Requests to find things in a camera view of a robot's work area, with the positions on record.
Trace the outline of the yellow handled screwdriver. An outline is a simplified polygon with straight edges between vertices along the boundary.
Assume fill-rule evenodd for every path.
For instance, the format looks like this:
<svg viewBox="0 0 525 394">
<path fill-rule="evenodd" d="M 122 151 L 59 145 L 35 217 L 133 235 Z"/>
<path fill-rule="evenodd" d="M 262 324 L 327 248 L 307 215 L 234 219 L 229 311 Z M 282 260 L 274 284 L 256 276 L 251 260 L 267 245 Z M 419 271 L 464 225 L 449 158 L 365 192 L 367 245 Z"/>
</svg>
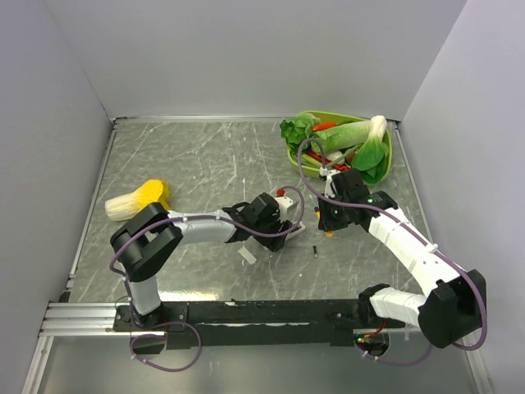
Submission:
<svg viewBox="0 0 525 394">
<path fill-rule="evenodd" d="M 314 199 L 312 195 L 310 195 L 310 199 L 313 202 L 313 209 L 315 211 L 315 214 L 316 214 L 316 217 L 317 217 L 317 221 L 318 221 L 318 224 L 319 224 L 320 220 L 321 220 L 321 212 L 320 212 L 320 209 L 319 209 L 319 207 L 317 205 L 317 200 Z M 325 231 L 325 235 L 327 237 L 333 237 L 333 231 Z"/>
</svg>

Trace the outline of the white battery cover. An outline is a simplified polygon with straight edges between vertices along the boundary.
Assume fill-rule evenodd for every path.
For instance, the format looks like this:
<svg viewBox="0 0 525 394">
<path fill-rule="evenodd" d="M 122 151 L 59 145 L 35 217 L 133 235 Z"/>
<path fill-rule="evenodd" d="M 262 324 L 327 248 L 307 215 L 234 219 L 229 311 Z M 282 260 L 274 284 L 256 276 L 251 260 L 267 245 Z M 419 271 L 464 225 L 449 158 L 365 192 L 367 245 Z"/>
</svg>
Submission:
<svg viewBox="0 0 525 394">
<path fill-rule="evenodd" d="M 242 256 L 243 260 L 250 265 L 257 262 L 257 259 L 249 252 L 249 250 L 243 245 L 238 249 L 238 253 Z"/>
</svg>

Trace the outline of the white remote control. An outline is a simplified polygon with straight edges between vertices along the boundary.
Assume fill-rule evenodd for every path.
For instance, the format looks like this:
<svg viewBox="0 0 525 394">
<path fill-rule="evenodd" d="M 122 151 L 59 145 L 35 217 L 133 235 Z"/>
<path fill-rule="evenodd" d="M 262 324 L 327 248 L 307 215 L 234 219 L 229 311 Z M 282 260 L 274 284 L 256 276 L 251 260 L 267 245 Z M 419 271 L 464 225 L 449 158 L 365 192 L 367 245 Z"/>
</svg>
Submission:
<svg viewBox="0 0 525 394">
<path fill-rule="evenodd" d="M 306 226 L 304 224 L 300 224 L 297 228 L 295 228 L 293 231 L 288 233 L 285 236 L 285 242 L 291 240 L 292 238 L 302 234 L 306 230 Z"/>
</svg>

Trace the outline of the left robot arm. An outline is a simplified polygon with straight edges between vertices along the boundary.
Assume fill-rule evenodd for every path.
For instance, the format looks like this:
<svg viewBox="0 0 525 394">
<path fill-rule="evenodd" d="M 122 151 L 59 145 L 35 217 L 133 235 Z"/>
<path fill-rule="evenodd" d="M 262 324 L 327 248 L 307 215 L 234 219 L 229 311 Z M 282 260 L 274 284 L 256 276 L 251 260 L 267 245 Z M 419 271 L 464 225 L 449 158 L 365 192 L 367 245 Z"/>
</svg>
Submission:
<svg viewBox="0 0 525 394">
<path fill-rule="evenodd" d="M 151 203 L 110 238 L 116 261 L 111 270 L 123 276 L 135 325 L 151 330 L 166 320 L 156 275 L 179 246 L 204 242 L 230 244 L 254 238 L 270 251 L 301 232 L 303 223 L 285 219 L 294 201 L 261 193 L 210 213 L 179 213 Z"/>
</svg>

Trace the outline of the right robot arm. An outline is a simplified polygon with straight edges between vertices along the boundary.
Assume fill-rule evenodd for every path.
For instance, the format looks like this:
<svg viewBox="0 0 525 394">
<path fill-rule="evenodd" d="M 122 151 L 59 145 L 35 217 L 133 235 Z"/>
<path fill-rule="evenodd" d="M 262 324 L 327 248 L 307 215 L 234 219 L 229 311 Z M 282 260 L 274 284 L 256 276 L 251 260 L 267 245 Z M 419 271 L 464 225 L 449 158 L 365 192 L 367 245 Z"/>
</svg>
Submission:
<svg viewBox="0 0 525 394">
<path fill-rule="evenodd" d="M 370 192 L 359 171 L 320 168 L 326 182 L 317 197 L 318 227 L 330 232 L 351 224 L 380 241 L 409 271 L 421 288 L 414 294 L 387 284 L 367 288 L 358 296 L 358 317 L 368 327 L 393 319 L 419 328 L 443 349 L 479 330 L 479 348 L 486 339 L 486 280 L 450 262 L 427 240 L 384 191 Z"/>
</svg>

